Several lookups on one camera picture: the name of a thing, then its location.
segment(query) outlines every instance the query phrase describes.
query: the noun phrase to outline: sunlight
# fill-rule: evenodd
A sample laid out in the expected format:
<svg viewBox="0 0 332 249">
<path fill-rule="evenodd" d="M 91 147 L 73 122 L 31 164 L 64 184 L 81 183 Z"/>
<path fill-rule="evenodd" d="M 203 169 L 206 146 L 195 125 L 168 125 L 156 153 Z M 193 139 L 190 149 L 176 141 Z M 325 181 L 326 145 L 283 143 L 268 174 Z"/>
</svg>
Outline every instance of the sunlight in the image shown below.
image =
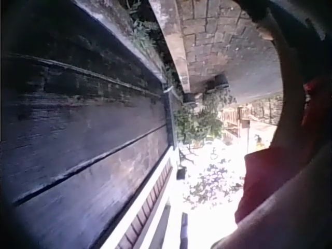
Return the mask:
<svg viewBox="0 0 332 249">
<path fill-rule="evenodd" d="M 241 188 L 225 196 L 224 188 L 229 189 L 235 183 L 243 185 L 245 150 L 240 141 L 238 144 L 231 146 L 225 146 L 220 142 L 213 141 L 213 144 L 207 144 L 200 149 L 196 149 L 196 155 L 189 156 L 193 163 L 186 164 L 188 176 L 183 183 L 183 192 L 184 197 L 186 192 L 189 197 L 186 197 L 186 200 L 183 199 L 183 207 L 184 212 L 188 213 L 188 249 L 210 248 L 214 242 L 231 234 L 237 228 L 234 212 L 238 207 L 243 190 Z M 213 147 L 218 148 L 216 149 L 218 154 L 216 160 L 210 158 Z M 227 158 L 227 162 L 220 163 L 223 158 Z M 212 172 L 209 171 L 211 164 L 217 166 L 212 169 Z M 203 177 L 206 177 L 206 180 L 203 181 L 211 182 L 203 185 L 203 187 L 200 185 L 199 190 L 193 190 L 193 186 L 201 181 L 200 179 Z M 215 185 L 222 185 L 222 190 L 215 188 Z M 212 194 L 212 201 L 206 200 Z"/>
</svg>

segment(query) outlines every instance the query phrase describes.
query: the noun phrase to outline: wooden wall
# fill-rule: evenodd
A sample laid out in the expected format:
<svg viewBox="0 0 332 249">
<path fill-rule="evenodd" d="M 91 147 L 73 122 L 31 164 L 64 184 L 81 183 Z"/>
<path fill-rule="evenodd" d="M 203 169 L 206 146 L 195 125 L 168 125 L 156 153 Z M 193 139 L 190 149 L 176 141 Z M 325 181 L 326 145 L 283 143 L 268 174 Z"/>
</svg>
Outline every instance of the wooden wall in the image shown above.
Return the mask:
<svg viewBox="0 0 332 249">
<path fill-rule="evenodd" d="M 70 1 L 2 29 L 2 202 L 34 246 L 92 247 L 169 145 L 161 84 Z"/>
</svg>

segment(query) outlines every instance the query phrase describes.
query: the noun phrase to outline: potted plant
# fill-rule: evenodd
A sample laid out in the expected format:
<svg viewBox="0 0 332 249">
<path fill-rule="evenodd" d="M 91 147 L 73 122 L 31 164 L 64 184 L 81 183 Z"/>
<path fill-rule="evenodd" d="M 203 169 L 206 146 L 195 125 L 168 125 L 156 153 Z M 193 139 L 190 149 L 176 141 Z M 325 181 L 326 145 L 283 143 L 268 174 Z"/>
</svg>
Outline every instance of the potted plant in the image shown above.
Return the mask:
<svg viewBox="0 0 332 249">
<path fill-rule="evenodd" d="M 212 93 L 215 90 L 226 88 L 229 88 L 229 84 L 225 74 L 218 74 L 214 77 L 214 79 L 210 79 L 206 82 L 207 93 Z"/>
</svg>

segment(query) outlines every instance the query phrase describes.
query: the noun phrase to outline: green plant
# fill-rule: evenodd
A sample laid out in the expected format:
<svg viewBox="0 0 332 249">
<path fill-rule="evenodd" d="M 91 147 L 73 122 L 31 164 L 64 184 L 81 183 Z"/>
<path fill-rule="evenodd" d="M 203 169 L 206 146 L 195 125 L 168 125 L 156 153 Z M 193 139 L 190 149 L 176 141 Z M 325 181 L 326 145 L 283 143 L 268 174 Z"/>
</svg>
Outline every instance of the green plant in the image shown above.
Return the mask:
<svg viewBox="0 0 332 249">
<path fill-rule="evenodd" d="M 173 86 L 176 94 L 178 96 L 182 96 L 181 83 L 175 79 L 175 75 L 177 75 L 176 69 L 174 67 L 171 67 L 170 65 L 165 65 L 163 71 L 167 79 L 166 87 L 168 88 L 170 86 Z"/>
<path fill-rule="evenodd" d="M 229 89 L 214 90 L 212 93 L 203 94 L 203 105 L 206 108 L 218 111 L 227 105 L 236 103 L 236 98 L 230 95 Z"/>
<path fill-rule="evenodd" d="M 190 107 L 182 107 L 174 113 L 178 140 L 191 144 L 203 141 L 208 135 L 221 137 L 224 126 L 217 116 L 217 112 L 208 108 L 195 113 Z"/>
</svg>

